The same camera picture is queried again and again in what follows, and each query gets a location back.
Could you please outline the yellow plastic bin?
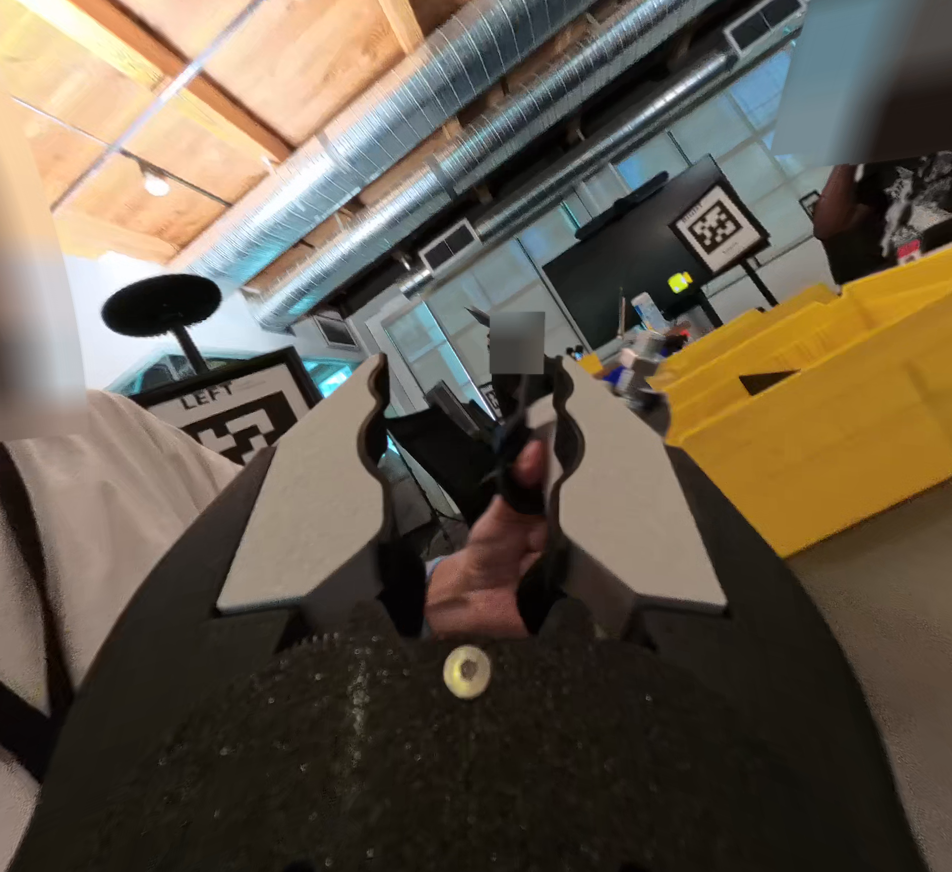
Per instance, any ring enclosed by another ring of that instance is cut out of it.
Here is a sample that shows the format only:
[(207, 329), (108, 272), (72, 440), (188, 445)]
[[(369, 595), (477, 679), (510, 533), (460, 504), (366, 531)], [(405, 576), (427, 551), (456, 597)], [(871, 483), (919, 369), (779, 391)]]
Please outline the yellow plastic bin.
[(690, 375), (729, 350), (768, 330), (781, 319), (794, 315), (804, 307), (827, 304), (838, 297), (838, 291), (830, 289), (826, 284), (817, 283), (777, 307), (766, 311), (748, 310), (696, 341), (689, 342), (680, 352), (667, 358), (649, 378), (649, 383), (657, 391), (666, 390), (678, 379)]
[(948, 480), (950, 247), (847, 284), (663, 392), (668, 444), (782, 557)]

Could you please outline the black round disc stand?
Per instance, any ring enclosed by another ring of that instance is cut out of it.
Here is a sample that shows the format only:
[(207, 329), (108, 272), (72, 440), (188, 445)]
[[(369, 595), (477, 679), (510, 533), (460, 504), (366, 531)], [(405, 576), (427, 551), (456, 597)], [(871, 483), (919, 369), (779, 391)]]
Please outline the black round disc stand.
[(167, 273), (117, 290), (103, 304), (101, 318), (110, 331), (128, 338), (173, 335), (201, 376), (208, 373), (208, 365), (188, 330), (214, 315), (222, 299), (219, 286), (208, 278)]

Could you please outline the white ceiling vent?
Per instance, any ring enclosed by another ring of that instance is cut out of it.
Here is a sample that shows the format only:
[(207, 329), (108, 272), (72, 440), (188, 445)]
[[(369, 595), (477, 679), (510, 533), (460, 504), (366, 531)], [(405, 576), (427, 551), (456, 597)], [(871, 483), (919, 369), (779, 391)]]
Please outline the white ceiling vent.
[(805, 0), (761, 0), (723, 30), (724, 39), (735, 56), (745, 57), (805, 10)]
[(470, 221), (461, 219), (423, 246), (419, 251), (419, 257), (424, 270), (434, 274), (478, 243), (477, 232)]

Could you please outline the black white tag sign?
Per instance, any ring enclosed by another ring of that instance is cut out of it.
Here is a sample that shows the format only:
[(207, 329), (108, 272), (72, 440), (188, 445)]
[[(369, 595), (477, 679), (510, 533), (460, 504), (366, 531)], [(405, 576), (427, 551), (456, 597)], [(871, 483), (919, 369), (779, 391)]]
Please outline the black white tag sign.
[(769, 246), (769, 234), (726, 178), (720, 177), (682, 210), (669, 231), (709, 281)]
[(274, 446), (322, 396), (297, 350), (286, 347), (131, 399), (210, 451), (245, 465)]

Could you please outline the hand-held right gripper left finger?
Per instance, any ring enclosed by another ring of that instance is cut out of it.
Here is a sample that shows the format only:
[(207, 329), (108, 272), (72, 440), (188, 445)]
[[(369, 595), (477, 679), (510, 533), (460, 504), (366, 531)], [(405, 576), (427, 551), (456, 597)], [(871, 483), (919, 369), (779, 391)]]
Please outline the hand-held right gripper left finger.
[(376, 354), (282, 436), (216, 607), (298, 607), (349, 616), (382, 590), (378, 545), (393, 529), (387, 358)]

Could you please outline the black sign stand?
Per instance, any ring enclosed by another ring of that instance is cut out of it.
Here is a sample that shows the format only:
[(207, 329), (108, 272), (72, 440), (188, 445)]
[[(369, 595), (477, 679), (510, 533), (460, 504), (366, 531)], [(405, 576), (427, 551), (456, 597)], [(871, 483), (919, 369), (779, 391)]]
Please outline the black sign stand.
[(755, 266), (750, 262), (749, 258), (741, 260), (741, 267), (744, 270), (748, 280), (753, 286), (757, 289), (758, 293), (765, 300), (769, 308), (774, 308), (779, 306), (777, 298), (774, 296), (773, 292), (763, 281), (759, 275)]

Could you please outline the person's left hand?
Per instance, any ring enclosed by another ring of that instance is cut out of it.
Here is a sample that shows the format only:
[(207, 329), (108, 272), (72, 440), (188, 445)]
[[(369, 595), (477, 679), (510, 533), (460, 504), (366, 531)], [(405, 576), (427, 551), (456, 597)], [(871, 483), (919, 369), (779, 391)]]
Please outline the person's left hand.
[(523, 577), (541, 557), (545, 516), (523, 516), (494, 496), (463, 548), (428, 583), (424, 620), (436, 639), (516, 640), (530, 634), (517, 604)]

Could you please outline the black office chair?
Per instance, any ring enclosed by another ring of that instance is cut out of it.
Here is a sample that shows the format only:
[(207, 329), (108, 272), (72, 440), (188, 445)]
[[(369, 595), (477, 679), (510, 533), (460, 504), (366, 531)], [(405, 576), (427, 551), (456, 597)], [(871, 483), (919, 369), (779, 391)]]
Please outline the black office chair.
[(443, 489), (468, 526), (478, 521), (494, 495), (495, 456), (438, 407), (386, 418), (387, 433)]

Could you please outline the large black screen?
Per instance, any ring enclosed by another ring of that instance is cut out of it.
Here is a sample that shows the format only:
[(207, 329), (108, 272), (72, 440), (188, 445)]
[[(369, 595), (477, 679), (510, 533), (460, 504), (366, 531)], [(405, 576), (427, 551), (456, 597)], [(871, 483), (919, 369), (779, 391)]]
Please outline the large black screen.
[[(650, 294), (663, 316), (682, 315), (696, 303), (709, 281), (697, 262), (668, 229), (668, 224), (723, 174), (709, 156), (670, 176), (666, 186), (594, 238), (574, 244), (542, 267), (584, 340), (596, 350), (616, 337), (621, 300), (626, 301), (625, 328), (635, 317), (631, 298)], [(673, 294), (668, 278), (688, 271), (693, 285)]]

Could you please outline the silver metal bolt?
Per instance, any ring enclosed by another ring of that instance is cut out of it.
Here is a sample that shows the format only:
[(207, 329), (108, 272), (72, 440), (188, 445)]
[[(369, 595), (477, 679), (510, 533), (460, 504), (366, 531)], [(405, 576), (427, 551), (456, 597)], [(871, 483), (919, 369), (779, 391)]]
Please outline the silver metal bolt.
[(626, 394), (649, 388), (649, 378), (664, 359), (664, 347), (665, 336), (650, 330), (641, 330), (626, 338), (617, 355), (621, 373), (615, 384), (616, 392)]

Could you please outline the black video bar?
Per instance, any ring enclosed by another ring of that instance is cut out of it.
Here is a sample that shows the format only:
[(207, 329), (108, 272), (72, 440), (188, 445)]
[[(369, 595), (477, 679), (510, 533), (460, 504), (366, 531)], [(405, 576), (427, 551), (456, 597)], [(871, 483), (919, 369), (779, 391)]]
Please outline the black video bar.
[(579, 243), (583, 243), (594, 238), (602, 229), (623, 219), (636, 207), (660, 193), (668, 183), (669, 178), (670, 175), (667, 171), (661, 171), (633, 192), (615, 200), (607, 210), (599, 213), (591, 221), (581, 226), (575, 233), (575, 239)]

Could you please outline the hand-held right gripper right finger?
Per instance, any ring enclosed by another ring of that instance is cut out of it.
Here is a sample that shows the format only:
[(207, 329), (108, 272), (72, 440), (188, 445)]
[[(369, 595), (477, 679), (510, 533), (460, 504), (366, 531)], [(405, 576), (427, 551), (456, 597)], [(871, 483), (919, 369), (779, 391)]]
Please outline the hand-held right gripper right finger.
[(548, 572), (600, 627), (727, 597), (662, 437), (579, 363), (558, 358), (546, 418)]

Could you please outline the silver air duct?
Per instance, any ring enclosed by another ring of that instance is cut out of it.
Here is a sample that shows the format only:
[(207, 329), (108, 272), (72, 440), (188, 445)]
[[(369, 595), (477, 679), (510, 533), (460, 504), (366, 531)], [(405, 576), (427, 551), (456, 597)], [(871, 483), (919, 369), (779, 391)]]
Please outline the silver air duct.
[(470, 0), (185, 247), (170, 269), (241, 286), (597, 0)]
[(716, 1), (623, 3), (598, 30), (551, 60), (340, 234), (269, 283), (253, 309), (258, 325), (269, 332), (291, 326)]
[(471, 225), (472, 243), (436, 269), (420, 266), (399, 284), (404, 299), (412, 300), (431, 285), (441, 285), (464, 263), (513, 236), (542, 213), (559, 203), (584, 179), (625, 151), (651, 137), (679, 107), (707, 92), (715, 80), (728, 74), (740, 56), (725, 49), (702, 56), (683, 74), (662, 85), (653, 95), (627, 109), (563, 158), (531, 179), (512, 195), (492, 205)]

